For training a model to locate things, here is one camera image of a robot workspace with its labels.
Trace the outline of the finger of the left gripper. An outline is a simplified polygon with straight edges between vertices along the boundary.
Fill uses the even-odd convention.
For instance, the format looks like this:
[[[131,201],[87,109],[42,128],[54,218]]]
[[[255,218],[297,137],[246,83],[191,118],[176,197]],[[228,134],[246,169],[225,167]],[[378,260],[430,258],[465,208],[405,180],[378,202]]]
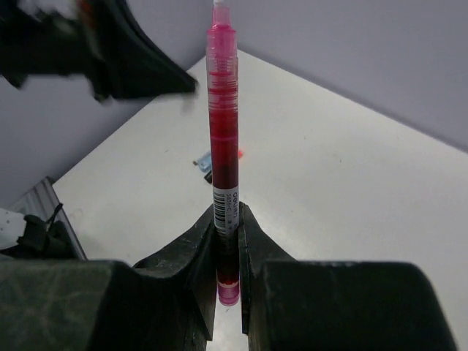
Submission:
[[[74,1],[55,9],[1,2],[1,76],[21,88],[31,76],[85,77],[96,101],[194,94],[197,80],[143,32],[125,1]]]

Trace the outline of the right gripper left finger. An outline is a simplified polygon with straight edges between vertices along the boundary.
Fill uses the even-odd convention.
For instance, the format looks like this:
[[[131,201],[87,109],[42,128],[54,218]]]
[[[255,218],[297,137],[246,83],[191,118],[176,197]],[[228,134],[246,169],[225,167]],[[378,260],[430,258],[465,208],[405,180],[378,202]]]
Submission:
[[[212,217],[135,265],[2,250],[1,348],[204,350],[216,305]]]

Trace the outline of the red pen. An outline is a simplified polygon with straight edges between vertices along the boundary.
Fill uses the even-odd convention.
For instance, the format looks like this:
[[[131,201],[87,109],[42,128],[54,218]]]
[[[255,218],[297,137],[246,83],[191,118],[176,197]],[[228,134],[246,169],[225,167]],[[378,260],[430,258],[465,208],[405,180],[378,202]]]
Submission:
[[[238,226],[238,50],[237,34],[225,1],[214,1],[207,32],[206,69],[211,140],[217,289],[224,306],[240,295]]]

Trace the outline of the black orange highlighter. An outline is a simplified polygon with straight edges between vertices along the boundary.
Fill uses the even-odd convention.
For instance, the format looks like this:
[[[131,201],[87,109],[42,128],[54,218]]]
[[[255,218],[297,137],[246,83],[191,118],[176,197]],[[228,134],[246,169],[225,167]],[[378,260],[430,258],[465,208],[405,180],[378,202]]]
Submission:
[[[244,153],[242,150],[240,150],[238,152],[238,158],[241,159],[243,157]],[[212,184],[212,170],[209,170],[205,175],[204,175],[204,179],[205,181],[208,183],[208,184]]]

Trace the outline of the blue highlighter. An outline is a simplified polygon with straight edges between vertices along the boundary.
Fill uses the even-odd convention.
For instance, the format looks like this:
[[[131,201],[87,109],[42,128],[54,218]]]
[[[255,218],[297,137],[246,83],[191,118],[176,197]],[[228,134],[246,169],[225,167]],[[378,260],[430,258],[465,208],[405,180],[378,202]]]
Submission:
[[[202,173],[209,173],[212,168],[211,152],[204,153],[200,158],[193,161],[193,164],[199,168]]]

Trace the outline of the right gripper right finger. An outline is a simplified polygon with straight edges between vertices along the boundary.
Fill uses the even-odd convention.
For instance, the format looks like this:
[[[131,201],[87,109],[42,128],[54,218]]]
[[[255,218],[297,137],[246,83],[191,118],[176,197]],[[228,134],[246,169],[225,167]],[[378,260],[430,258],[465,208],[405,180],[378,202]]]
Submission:
[[[242,331],[251,350],[455,350],[412,263],[296,260],[240,208]]]

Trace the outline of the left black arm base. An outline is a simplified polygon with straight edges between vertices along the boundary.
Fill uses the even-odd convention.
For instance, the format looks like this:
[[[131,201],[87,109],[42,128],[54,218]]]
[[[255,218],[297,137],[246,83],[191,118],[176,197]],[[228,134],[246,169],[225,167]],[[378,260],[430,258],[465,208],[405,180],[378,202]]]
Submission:
[[[46,220],[38,216],[26,215],[26,228],[17,240],[19,258],[87,260],[75,231],[64,214],[63,204],[59,203]]]

